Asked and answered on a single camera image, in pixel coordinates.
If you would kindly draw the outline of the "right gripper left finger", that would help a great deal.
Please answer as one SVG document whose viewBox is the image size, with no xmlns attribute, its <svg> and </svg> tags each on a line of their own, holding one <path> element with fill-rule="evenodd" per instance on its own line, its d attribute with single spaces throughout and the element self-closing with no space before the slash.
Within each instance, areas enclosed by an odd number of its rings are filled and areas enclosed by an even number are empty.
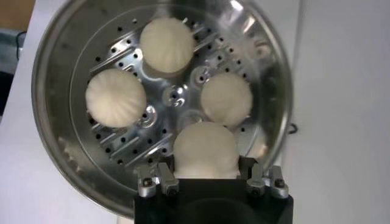
<svg viewBox="0 0 390 224">
<path fill-rule="evenodd" d="M 179 180 L 166 163 L 158 163 L 155 169 L 141 165 L 136 169 L 136 174 L 140 197 L 156 196 L 158 185 L 165 196 L 175 196 L 179 192 Z"/>
</svg>

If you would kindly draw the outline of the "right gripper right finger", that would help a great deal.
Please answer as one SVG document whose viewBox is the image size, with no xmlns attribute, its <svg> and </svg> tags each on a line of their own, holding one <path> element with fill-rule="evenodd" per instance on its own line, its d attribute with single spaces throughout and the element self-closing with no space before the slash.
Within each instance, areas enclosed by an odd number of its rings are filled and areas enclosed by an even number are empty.
<svg viewBox="0 0 390 224">
<path fill-rule="evenodd" d="M 271 166 L 268 170 L 263 169 L 263 165 L 254 158 L 239 158 L 240 178 L 246 180 L 247 191 L 250 195 L 261 197 L 269 189 L 274 198 L 288 198 L 289 187 L 286 184 L 282 168 Z"/>
</svg>

